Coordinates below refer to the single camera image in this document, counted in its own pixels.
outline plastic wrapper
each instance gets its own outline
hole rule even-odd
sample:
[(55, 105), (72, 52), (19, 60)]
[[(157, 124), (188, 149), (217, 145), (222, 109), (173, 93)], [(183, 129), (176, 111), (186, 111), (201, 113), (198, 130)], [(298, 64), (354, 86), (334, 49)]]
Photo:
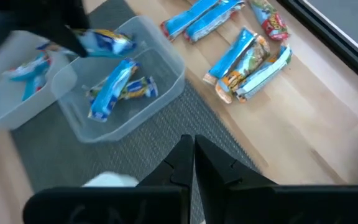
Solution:
[(33, 79), (38, 75), (45, 75), (48, 71), (51, 58), (46, 52), (41, 52), (29, 62), (23, 63), (17, 68), (12, 68), (2, 73), (3, 76), (8, 77), (12, 81), (26, 81)]
[[(96, 86), (90, 88), (86, 91), (86, 97), (89, 99), (89, 102), (93, 103), (96, 96), (99, 94), (102, 89), (104, 83), (107, 79), (103, 80), (101, 83)], [(121, 91), (121, 94), (118, 100), (128, 100), (132, 98), (140, 98), (140, 97), (156, 97), (158, 96), (157, 85), (154, 82), (152, 77), (142, 77), (138, 80), (131, 81), (127, 83), (124, 89)]]
[(168, 40), (175, 39), (191, 23), (200, 18), (204, 13), (216, 6), (219, 0), (199, 0), (187, 11), (163, 21), (160, 25), (161, 31)]
[(252, 98), (259, 90), (261, 90), (278, 72), (290, 63), (292, 50), (288, 46), (280, 46), (280, 51), (274, 57), (265, 62), (256, 72), (249, 75), (234, 95), (239, 101), (244, 102)]
[(240, 10), (243, 6), (243, 0), (220, 2), (186, 29), (184, 33), (185, 39), (190, 42), (196, 42), (226, 22), (233, 13)]
[(249, 0), (257, 20), (272, 39), (283, 41), (288, 38), (288, 29), (277, 10), (267, 0)]
[(218, 81), (218, 85), (226, 93), (232, 93), (238, 83), (254, 72), (270, 55), (269, 44), (262, 36), (258, 36), (252, 46), (241, 58), (236, 68)]
[(256, 38), (256, 33), (253, 33), (246, 28), (242, 28), (236, 41), (231, 45), (229, 50), (222, 56), (222, 58), (208, 71), (203, 80), (206, 83), (215, 85), (217, 80), (223, 78), (236, 65), (244, 51), (253, 43)]
[[(133, 38), (125, 34), (115, 34), (110, 30), (104, 29), (77, 29), (73, 31), (88, 52), (89, 57), (125, 57), (125, 55), (136, 48)], [(64, 54), (75, 54), (54, 42), (47, 42), (37, 48), (39, 50), (52, 50)]]
[(37, 75), (36, 77), (29, 78), (25, 82), (22, 101), (27, 100), (32, 95), (40, 91), (45, 86), (46, 83), (47, 83), (47, 79), (45, 75)]
[(139, 64), (127, 58), (112, 71), (104, 82), (96, 98), (92, 102), (88, 117), (96, 121), (105, 122), (116, 104), (121, 91), (126, 86)]

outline wooden floor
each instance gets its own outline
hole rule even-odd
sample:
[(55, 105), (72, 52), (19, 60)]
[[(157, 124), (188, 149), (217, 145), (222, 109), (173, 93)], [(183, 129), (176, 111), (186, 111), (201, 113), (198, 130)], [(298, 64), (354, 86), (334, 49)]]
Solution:
[[(86, 0), (90, 11), (104, 0)], [(126, 0), (156, 24), (195, 0)], [(246, 6), (194, 45), (173, 42), (185, 59), (186, 77), (222, 119), (245, 152), (279, 184), (358, 183), (358, 76), (276, 2), (290, 28), (291, 64), (246, 104), (226, 105), (201, 79), (239, 29), (263, 33)], [(0, 223), (20, 223), (32, 194), (9, 134), (0, 131)]]

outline gray rug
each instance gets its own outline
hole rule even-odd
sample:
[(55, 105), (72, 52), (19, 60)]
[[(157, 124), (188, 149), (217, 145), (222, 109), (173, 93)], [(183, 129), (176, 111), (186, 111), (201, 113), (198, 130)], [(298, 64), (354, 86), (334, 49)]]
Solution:
[[(114, 29), (133, 16), (123, 0), (110, 0), (91, 13), (91, 22), (95, 28)], [(78, 142), (57, 103), (12, 132), (35, 192), (56, 186), (81, 186), (107, 170), (142, 180), (182, 134), (203, 134), (256, 170), (189, 83), (182, 95), (118, 142)], [(191, 222), (200, 223), (204, 217), (194, 181)]]

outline white object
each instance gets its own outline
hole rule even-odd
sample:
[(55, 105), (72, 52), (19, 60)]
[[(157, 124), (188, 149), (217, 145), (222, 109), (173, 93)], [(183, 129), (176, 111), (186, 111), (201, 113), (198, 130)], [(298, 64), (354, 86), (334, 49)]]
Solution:
[(83, 187), (135, 187), (139, 181), (129, 175), (103, 172), (84, 184)]
[(90, 103), (82, 86), (100, 83), (122, 58), (74, 60), (55, 76), (52, 91), (62, 96), (59, 105), (81, 142), (120, 140), (179, 96), (185, 87), (185, 63), (153, 21), (144, 16), (133, 17), (116, 32), (135, 36), (137, 47), (127, 57), (139, 62), (140, 67), (131, 80), (153, 77), (159, 96), (121, 100), (105, 123), (93, 121), (88, 118)]
[(17, 31), (0, 47), (0, 128), (16, 129), (56, 100), (51, 91), (51, 82), (56, 73), (68, 64), (64, 55), (50, 54), (52, 64), (46, 74), (47, 84), (26, 101), (22, 101), (25, 83), (12, 82), (1, 75), (35, 58), (39, 54), (35, 49), (39, 43), (36, 35)]

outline black frame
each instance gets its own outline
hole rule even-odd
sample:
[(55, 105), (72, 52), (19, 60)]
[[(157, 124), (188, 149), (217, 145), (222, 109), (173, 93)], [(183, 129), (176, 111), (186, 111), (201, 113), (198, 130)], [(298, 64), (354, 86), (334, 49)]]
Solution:
[(277, 1), (358, 74), (358, 47), (352, 44), (304, 1)]

